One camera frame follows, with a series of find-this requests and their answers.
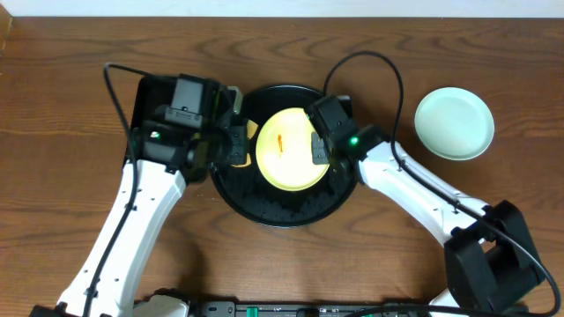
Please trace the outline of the green and yellow sponge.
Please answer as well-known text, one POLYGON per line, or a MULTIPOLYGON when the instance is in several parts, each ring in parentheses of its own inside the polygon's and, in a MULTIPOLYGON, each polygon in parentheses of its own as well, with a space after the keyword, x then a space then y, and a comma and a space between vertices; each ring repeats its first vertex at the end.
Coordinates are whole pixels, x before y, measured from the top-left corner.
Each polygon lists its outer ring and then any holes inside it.
POLYGON ((243 168, 243 167, 249 166, 252 163, 252 159, 250 157, 250 153, 251 153, 251 150, 252 150, 251 141, 255 137, 257 130, 258 130, 258 125, 255 122, 253 122, 252 120, 248 120, 247 121, 247 138, 248 138, 248 141, 249 141, 249 145, 248 145, 246 161, 243 164, 233 165, 233 167, 243 168))

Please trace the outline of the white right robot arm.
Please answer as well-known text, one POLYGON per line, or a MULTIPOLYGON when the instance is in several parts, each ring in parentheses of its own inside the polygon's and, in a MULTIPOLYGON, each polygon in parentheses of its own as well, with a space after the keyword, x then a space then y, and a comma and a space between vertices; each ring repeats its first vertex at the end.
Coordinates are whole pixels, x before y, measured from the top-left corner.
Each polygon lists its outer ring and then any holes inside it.
POLYGON ((454 316, 511 316, 551 277, 521 211, 467 196, 428 171, 376 127, 315 126, 333 163, 402 207, 442 245, 448 288, 424 307, 454 316))

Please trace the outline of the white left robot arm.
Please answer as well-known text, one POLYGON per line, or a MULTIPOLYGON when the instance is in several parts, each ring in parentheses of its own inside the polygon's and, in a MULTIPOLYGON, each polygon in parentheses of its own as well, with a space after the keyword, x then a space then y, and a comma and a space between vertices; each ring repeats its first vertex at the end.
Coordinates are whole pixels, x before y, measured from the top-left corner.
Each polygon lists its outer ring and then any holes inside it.
POLYGON ((135 294, 162 226, 187 185, 205 177, 209 163, 232 157, 237 137, 230 124, 242 95, 228 86, 222 99, 229 106, 219 114, 163 107, 132 130, 120 192, 81 272, 55 307, 35 306, 33 316, 189 314, 189 303, 175 295, 154 295, 138 304, 135 294))

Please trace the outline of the light green plate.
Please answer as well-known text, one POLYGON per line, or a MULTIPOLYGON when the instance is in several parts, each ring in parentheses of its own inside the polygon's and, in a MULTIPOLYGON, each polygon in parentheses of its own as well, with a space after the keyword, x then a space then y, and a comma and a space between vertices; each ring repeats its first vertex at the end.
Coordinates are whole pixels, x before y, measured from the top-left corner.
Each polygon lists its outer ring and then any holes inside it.
POLYGON ((488 105, 463 88, 443 87, 426 95, 414 116, 419 140, 435 155, 464 161, 483 154, 494 139, 488 105))

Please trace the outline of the yellow plate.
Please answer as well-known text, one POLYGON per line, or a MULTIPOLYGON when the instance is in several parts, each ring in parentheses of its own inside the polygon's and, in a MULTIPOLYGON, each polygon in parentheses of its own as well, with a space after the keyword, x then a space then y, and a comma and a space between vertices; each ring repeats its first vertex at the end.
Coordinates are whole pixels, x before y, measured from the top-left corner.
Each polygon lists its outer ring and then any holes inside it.
POLYGON ((314 132, 300 107, 275 113, 261 127, 256 140, 256 163, 272 186, 285 191, 302 191, 327 173, 327 163, 316 165, 313 162, 314 132))

